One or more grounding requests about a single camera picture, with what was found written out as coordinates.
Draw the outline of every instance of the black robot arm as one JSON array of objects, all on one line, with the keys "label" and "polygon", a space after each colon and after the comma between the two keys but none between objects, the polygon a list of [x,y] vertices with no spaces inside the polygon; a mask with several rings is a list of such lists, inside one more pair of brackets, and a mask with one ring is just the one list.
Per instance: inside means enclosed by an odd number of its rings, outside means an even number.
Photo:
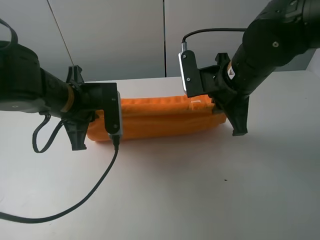
[{"label": "black robot arm", "polygon": [[[16,32],[3,20],[0,24],[11,31],[11,42],[0,41],[0,110],[40,113],[44,121],[32,135],[36,153],[45,152],[64,125],[73,151],[85,150],[89,123],[95,111],[104,111],[104,123],[110,137],[122,135],[121,100],[116,83],[85,83],[82,69],[70,66],[66,82],[40,68],[38,56],[18,44]],[[37,134],[50,120],[61,118],[44,149],[37,147]]]},{"label": "black robot arm", "polygon": [[[188,97],[208,95],[215,112],[224,112],[233,135],[248,132],[250,94],[277,68],[308,49],[320,48],[319,0],[272,0],[245,31],[232,60],[219,53],[217,65],[198,69],[195,54],[187,50],[186,37],[179,54],[183,86]],[[204,29],[194,33],[218,31]]]}]

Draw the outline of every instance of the black cable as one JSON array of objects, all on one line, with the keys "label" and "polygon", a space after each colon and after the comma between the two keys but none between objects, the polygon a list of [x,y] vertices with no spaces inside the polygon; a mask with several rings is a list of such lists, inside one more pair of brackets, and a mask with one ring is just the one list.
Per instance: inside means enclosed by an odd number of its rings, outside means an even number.
[{"label": "black cable", "polygon": [[0,24],[6,26],[8,29],[10,29],[10,32],[11,32],[11,41],[7,46],[0,48],[0,51],[2,51],[2,50],[9,49],[12,45],[18,44],[18,35],[16,31],[13,28],[11,28],[9,24],[3,21],[1,18],[0,18]]},{"label": "black cable", "polygon": [[182,38],[182,43],[186,42],[186,39],[192,35],[199,34],[199,33],[207,33],[207,32],[245,32],[246,28],[207,28],[207,29],[200,29],[197,31],[193,31],[188,33]]},{"label": "black cable", "polygon": [[51,115],[50,114],[45,114],[44,120],[43,122],[34,130],[33,134],[32,134],[32,147],[33,150],[37,153],[37,154],[42,154],[45,151],[47,151],[51,144],[53,143],[53,141],[55,140],[59,130],[61,129],[61,127],[65,124],[65,120],[61,120],[57,126],[55,127],[55,129],[53,130],[48,142],[45,144],[44,148],[42,150],[38,149],[37,146],[37,136],[39,131],[50,121]]},{"label": "black cable", "polygon": [[113,145],[114,145],[114,155],[113,155],[113,158],[112,158],[108,168],[106,169],[106,171],[104,172],[102,177],[99,179],[99,181],[96,183],[96,185],[92,188],[92,190],[80,202],[78,202],[77,204],[75,204],[74,206],[68,208],[67,210],[65,210],[63,212],[60,212],[56,215],[52,215],[52,216],[48,216],[48,217],[26,218],[26,217],[14,216],[11,214],[0,212],[0,219],[11,221],[11,222],[16,222],[16,223],[22,223],[22,224],[40,224],[40,223],[46,223],[46,222],[61,218],[65,215],[71,213],[72,211],[76,210],[77,208],[79,208],[82,204],[84,204],[92,196],[92,194],[94,194],[94,192],[98,189],[98,187],[103,182],[103,180],[105,179],[105,177],[109,173],[110,169],[114,165],[116,158],[117,158],[117,155],[118,155],[118,151],[119,151],[119,139],[120,139],[119,136],[113,137],[112,141],[113,141]]}]

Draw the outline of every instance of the white label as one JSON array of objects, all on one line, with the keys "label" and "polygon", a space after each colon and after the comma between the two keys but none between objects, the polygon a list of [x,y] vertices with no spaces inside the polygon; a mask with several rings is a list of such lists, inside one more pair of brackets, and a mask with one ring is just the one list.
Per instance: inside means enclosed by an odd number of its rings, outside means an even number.
[{"label": "white label", "polygon": [[236,76],[234,69],[232,68],[232,62],[229,62],[228,65],[228,76],[230,78],[230,80],[234,79],[234,77]]}]

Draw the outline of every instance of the white table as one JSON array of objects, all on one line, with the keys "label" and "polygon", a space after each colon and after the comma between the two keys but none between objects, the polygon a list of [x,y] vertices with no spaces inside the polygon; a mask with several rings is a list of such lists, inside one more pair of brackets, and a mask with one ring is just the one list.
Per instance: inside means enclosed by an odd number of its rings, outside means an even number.
[{"label": "white table", "polygon": [[[120,81],[124,98],[180,95],[179,78]],[[248,130],[229,123],[187,136],[121,143],[92,198],[65,217],[0,220],[3,240],[301,240],[320,236],[320,79],[272,74],[251,97]],[[43,154],[37,114],[0,112],[0,211],[46,217],[82,199],[114,153],[86,141],[72,152],[62,130]],[[40,133],[48,139],[57,119]]]}]

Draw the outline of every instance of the orange object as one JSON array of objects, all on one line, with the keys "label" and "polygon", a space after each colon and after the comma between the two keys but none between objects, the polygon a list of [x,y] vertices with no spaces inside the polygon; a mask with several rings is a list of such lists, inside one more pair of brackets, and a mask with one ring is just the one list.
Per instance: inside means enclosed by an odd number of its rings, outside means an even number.
[{"label": "orange object", "polygon": [[[171,96],[122,99],[124,139],[140,139],[191,134],[226,122],[224,113],[212,114],[214,103],[208,96]],[[105,130],[103,110],[90,123],[87,136],[93,141],[110,140]]]}]

